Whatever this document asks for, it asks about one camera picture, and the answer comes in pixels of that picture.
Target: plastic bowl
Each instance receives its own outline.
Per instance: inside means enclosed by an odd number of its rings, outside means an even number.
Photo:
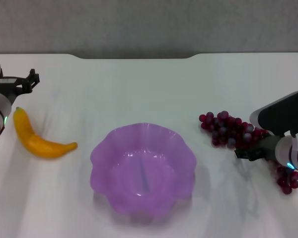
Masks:
[[[192,194],[196,158],[182,137],[138,123],[111,131],[90,155],[90,185],[120,214],[165,214]]]

